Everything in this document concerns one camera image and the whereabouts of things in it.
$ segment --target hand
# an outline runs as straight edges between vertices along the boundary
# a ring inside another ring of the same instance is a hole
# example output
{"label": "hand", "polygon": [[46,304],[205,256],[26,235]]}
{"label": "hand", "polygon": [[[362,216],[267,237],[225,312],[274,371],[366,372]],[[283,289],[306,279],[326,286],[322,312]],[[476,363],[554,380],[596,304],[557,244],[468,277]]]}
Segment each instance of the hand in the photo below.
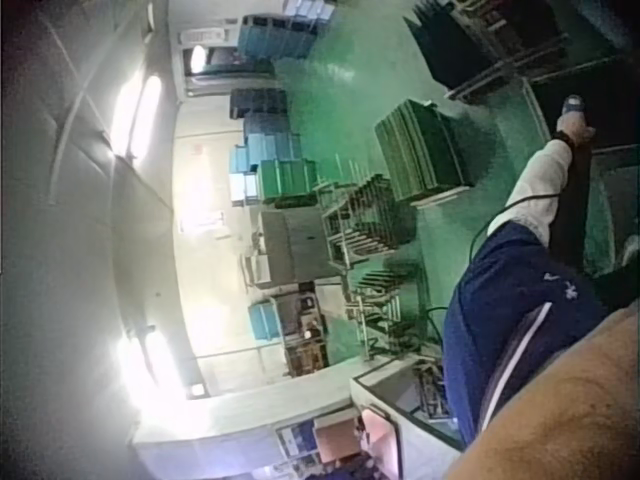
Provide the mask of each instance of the hand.
{"label": "hand", "polygon": [[573,140],[576,147],[583,145],[593,138],[596,129],[587,126],[583,112],[567,112],[558,119],[557,130],[561,130]]}

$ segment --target person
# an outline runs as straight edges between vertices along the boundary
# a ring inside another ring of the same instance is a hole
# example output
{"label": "person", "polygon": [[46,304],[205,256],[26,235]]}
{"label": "person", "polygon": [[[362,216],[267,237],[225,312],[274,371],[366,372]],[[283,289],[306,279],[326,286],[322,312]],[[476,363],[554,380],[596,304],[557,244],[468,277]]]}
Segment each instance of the person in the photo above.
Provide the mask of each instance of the person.
{"label": "person", "polygon": [[582,99],[569,97],[553,139],[513,189],[507,204],[515,206],[492,221],[454,290],[443,364],[465,446],[562,352],[638,296],[637,236],[617,270],[590,279],[582,268],[594,134]]}
{"label": "person", "polygon": [[638,303],[616,311],[536,377],[447,480],[636,480]]}

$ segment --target metal rack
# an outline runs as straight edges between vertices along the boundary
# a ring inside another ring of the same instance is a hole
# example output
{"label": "metal rack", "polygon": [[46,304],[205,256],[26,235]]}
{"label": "metal rack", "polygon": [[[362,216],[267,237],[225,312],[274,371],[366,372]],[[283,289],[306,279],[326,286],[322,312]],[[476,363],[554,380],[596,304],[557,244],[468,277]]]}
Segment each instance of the metal rack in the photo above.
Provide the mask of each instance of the metal rack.
{"label": "metal rack", "polygon": [[347,302],[347,315],[357,322],[365,356],[400,355],[420,350],[415,325],[402,319],[399,287],[405,275],[390,270],[367,273]]}
{"label": "metal rack", "polygon": [[331,263],[346,272],[356,263],[395,251],[394,198],[388,179],[370,176],[359,185],[315,188]]}

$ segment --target white sleeve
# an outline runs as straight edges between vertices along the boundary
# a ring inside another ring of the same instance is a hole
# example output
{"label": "white sleeve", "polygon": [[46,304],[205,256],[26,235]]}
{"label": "white sleeve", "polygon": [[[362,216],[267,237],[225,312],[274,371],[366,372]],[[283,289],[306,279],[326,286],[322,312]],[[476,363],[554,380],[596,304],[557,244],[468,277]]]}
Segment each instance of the white sleeve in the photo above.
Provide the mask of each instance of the white sleeve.
{"label": "white sleeve", "polygon": [[[531,157],[511,192],[507,205],[530,195],[560,193],[567,184],[571,149],[561,140],[551,140]],[[558,199],[549,198],[523,202],[498,215],[491,225],[491,235],[502,224],[513,221],[531,230],[540,242],[549,246],[549,225],[558,210]]]}

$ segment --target skin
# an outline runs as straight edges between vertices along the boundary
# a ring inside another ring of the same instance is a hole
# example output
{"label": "skin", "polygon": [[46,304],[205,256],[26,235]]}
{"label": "skin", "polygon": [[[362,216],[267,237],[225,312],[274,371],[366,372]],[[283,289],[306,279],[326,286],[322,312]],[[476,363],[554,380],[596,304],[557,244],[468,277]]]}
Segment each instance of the skin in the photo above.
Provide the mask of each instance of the skin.
{"label": "skin", "polygon": [[640,478],[638,405],[638,312],[627,308],[514,397],[447,478]]}

